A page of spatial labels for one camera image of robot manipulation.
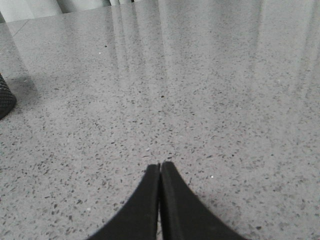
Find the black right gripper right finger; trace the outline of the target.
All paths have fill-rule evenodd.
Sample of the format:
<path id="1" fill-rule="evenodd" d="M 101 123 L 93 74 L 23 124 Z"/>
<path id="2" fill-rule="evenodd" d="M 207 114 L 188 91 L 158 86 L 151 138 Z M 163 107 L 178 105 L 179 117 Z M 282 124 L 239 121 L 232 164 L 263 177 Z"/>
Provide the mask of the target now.
<path id="1" fill-rule="evenodd" d="M 243 240 L 189 189 L 173 162 L 161 167 L 160 216 L 164 240 Z"/>

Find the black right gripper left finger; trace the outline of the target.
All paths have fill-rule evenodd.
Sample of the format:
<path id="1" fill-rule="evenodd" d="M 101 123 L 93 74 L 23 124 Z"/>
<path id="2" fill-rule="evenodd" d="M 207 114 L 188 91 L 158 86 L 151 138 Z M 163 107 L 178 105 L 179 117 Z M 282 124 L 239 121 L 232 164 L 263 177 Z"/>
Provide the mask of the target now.
<path id="1" fill-rule="evenodd" d="M 150 164 L 121 210 L 90 240 L 155 240 L 158 221 L 160 166 Z"/>

